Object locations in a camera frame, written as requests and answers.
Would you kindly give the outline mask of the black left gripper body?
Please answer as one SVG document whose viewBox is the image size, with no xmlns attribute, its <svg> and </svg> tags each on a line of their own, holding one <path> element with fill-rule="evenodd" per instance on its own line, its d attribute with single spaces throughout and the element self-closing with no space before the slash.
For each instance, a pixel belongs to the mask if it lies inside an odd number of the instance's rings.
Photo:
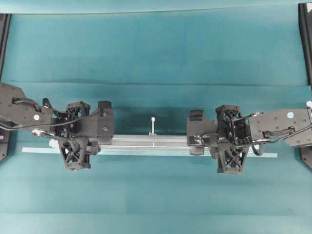
<svg viewBox="0 0 312 234">
<path fill-rule="evenodd" d="M 53 109 L 55 118 L 51 123 L 55 127 L 51 128 L 54 134 L 52 139 L 58 143 L 66 169 L 77 171 L 91 168 L 90 155 L 86 153 L 91 136 L 82 129 L 83 124 L 89 128 L 90 108 L 85 102 L 75 102 L 68 104 L 65 111 Z"/>
</svg>

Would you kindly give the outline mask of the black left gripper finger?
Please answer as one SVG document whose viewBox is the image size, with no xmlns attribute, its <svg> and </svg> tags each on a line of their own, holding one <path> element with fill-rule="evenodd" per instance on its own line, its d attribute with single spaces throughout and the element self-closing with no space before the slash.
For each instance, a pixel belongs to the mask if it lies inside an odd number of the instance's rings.
<svg viewBox="0 0 312 234">
<path fill-rule="evenodd" d="M 101 151 L 97 138 L 88 139 L 86 153 L 89 155 L 96 155 Z"/>
<path fill-rule="evenodd" d="M 114 110 L 110 101 L 99 101 L 89 119 L 91 138 L 98 144 L 111 144 L 114 135 Z"/>
</svg>

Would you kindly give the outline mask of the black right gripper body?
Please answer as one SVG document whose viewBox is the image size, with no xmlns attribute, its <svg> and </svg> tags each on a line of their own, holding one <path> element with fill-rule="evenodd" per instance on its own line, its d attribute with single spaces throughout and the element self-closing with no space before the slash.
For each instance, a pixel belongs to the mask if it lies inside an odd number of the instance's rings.
<svg viewBox="0 0 312 234">
<path fill-rule="evenodd" d="M 213 159 L 218 160 L 220 174 L 240 174 L 247 158 L 250 131 L 247 117 L 242 115 L 239 106 L 222 105 L 216 108 L 219 140 L 210 149 Z"/>
</svg>

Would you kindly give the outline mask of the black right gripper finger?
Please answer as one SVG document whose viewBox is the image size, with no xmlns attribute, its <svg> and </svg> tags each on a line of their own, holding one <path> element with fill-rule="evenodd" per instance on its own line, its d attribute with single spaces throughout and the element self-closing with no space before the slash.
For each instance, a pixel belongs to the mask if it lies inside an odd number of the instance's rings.
<svg viewBox="0 0 312 234">
<path fill-rule="evenodd" d="M 191 110 L 187 118 L 187 136 L 217 133 L 217 124 L 204 116 L 204 111 Z"/>
<path fill-rule="evenodd" d="M 204 154 L 205 147 L 209 147 L 218 142 L 217 133 L 205 133 L 202 135 L 187 136 L 187 145 L 190 147 L 189 152 L 193 156 Z"/>
</svg>

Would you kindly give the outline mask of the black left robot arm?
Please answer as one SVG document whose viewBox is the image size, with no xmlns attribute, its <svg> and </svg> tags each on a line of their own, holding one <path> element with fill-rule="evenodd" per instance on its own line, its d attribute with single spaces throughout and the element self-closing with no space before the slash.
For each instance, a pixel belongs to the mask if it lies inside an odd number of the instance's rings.
<svg viewBox="0 0 312 234">
<path fill-rule="evenodd" d="M 26 97 L 24 91 L 0 84 L 0 127 L 7 131 L 29 130 L 33 135 L 55 140 L 66 169 L 90 169 L 90 156 L 111 145 L 114 135 L 114 110 L 109 101 L 98 107 L 74 102 L 60 111 L 45 98 L 42 105 Z"/>
</svg>

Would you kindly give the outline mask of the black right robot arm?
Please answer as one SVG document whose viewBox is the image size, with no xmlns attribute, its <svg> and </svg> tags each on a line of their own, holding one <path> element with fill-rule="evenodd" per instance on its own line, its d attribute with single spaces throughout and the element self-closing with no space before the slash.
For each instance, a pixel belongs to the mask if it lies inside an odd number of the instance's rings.
<svg viewBox="0 0 312 234">
<path fill-rule="evenodd" d="M 312 109 L 280 109 L 274 112 L 243 116 L 239 106 L 216 108 L 211 121 L 203 110 L 191 110 L 187 118 L 187 145 L 191 155 L 201 156 L 208 148 L 218 161 L 218 173 L 240 174 L 247 154 L 265 152 L 267 144 L 280 141 L 299 148 L 301 160 L 312 166 Z"/>
</svg>

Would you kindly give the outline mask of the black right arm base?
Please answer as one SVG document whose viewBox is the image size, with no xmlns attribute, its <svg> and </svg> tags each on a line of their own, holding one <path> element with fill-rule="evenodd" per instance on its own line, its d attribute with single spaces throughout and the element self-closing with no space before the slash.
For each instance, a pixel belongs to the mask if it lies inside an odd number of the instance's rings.
<svg viewBox="0 0 312 234">
<path fill-rule="evenodd" d="M 298 22 L 305 59 L 307 81 L 312 87 L 312 3 L 300 3 L 298 5 Z M 312 147 L 300 149 L 302 162 L 312 169 Z"/>
</svg>

